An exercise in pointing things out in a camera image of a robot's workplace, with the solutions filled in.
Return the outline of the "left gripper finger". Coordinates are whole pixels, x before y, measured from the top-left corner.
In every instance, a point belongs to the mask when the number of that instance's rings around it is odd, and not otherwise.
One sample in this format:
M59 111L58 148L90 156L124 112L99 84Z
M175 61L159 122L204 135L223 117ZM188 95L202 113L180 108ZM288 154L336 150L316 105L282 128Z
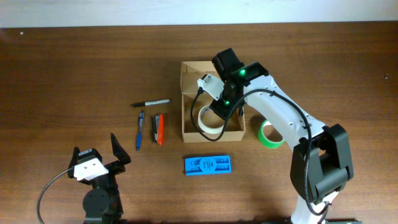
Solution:
M70 164L68 166L69 168L73 168L75 165L78 164L79 153L80 153L80 149L78 147L74 147L73 154L72 154L72 159L71 159Z
M131 163L131 157L123 149L123 147L120 145L116 136L113 133L111 133L111 145L112 145L113 155L116 156L122 164Z

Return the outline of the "white masking tape roll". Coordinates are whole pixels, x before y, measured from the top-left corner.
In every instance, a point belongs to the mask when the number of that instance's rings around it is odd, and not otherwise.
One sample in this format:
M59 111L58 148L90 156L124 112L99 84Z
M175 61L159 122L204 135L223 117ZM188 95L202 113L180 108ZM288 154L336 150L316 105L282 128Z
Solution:
M224 121L206 105L198 113L198 124L202 131L208 134L219 134L224 126Z

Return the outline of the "green tape roll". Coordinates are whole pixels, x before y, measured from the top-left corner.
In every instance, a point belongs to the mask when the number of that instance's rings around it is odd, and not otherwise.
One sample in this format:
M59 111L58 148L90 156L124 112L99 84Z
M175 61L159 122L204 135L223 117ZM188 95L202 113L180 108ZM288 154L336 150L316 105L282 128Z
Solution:
M261 127L258 131L257 134L257 138L259 140L259 142L264 146L267 147L269 149L277 149L278 147L280 147L281 145L283 145L283 143L285 143L285 140L281 140L281 141L271 141L270 139L268 139L264 133L264 128L266 126L272 126L272 124L268 121L265 120L262 124Z

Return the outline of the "blue plastic case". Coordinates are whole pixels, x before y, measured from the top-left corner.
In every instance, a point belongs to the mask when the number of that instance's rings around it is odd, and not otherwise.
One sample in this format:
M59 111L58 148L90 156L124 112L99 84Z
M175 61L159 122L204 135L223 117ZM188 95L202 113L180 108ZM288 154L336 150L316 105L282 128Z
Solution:
M213 175L232 173L230 156L189 157L185 159L185 175Z

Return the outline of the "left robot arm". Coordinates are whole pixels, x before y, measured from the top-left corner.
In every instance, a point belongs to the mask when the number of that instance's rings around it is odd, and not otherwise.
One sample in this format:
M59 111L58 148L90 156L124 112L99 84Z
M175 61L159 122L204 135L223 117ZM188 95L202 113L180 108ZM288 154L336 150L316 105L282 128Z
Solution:
M91 148L73 150L68 166L68 177L92 186L83 198L85 223L111 224L127 223L124 214L116 176L126 171L125 165L131 162L129 154L122 148L116 136L111 134L111 145L115 161L104 165L102 156Z

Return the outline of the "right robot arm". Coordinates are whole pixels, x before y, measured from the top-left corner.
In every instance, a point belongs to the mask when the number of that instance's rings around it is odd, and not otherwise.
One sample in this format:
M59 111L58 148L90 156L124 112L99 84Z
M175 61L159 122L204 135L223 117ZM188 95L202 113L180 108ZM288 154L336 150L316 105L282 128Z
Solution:
M224 121L248 105L262 114L292 149L290 179L298 193L291 223L326 223L332 201L354 176L346 130L327 126L290 99L260 63L245 65L232 49L211 60L222 84L211 109Z

